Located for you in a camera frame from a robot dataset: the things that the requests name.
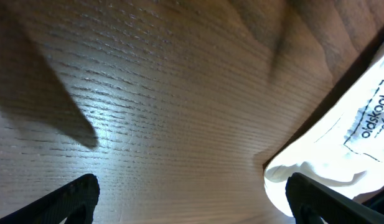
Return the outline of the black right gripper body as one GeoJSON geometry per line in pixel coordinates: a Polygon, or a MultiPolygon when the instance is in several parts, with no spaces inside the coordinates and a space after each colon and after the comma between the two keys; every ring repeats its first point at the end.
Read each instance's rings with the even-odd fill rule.
{"type": "Polygon", "coordinates": [[[384,215],[384,190],[365,201],[363,205],[384,215]]]}

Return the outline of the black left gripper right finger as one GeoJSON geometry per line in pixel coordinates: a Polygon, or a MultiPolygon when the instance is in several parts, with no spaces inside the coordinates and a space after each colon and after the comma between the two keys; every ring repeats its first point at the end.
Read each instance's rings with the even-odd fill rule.
{"type": "Polygon", "coordinates": [[[296,224],[384,223],[381,213],[298,172],[288,178],[286,198],[296,224]]]}

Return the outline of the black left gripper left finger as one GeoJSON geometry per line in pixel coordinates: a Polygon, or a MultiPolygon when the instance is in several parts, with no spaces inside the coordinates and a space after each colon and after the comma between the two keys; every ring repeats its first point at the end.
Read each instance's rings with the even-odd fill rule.
{"type": "Polygon", "coordinates": [[[99,195],[97,177],[85,174],[0,218],[0,224],[92,224],[99,195]]]}

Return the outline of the white t-shirt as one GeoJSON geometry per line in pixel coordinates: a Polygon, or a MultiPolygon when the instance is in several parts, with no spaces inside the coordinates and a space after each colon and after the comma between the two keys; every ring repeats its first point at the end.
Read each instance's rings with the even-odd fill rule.
{"type": "Polygon", "coordinates": [[[286,182],[295,172],[349,199],[384,186],[384,43],[336,104],[266,166],[265,192],[289,217],[286,182]]]}

